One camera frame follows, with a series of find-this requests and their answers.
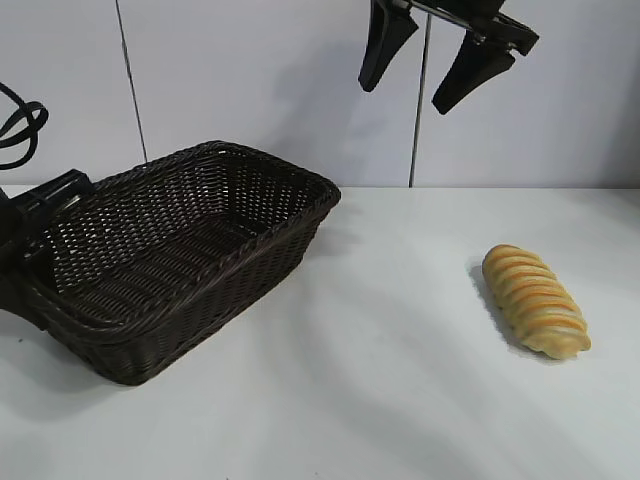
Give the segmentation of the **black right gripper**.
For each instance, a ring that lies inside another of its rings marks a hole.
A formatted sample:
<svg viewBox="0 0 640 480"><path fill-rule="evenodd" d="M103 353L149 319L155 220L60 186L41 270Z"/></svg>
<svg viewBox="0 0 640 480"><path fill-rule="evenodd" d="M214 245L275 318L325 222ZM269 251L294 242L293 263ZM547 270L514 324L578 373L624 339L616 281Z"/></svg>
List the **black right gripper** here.
<svg viewBox="0 0 640 480"><path fill-rule="evenodd" d="M358 81L372 92L394 56L418 30L410 9L418 8L471 33L437 88L432 104L445 115L474 89L508 71L515 57L528 55L539 40L530 27L500 12L504 1L491 0L371 0L367 45Z"/></svg>

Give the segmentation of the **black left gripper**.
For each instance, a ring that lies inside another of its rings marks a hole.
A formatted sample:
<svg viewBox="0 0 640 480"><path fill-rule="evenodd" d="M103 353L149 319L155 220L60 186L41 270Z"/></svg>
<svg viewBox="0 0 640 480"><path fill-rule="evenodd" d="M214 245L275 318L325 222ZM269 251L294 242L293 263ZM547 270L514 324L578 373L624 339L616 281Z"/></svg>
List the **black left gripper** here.
<svg viewBox="0 0 640 480"><path fill-rule="evenodd" d="M36 314L37 291L28 272L53 273L49 224L56 214L94 191L89 177L76 169L13 198L1 191L2 309L17 315Z"/></svg>

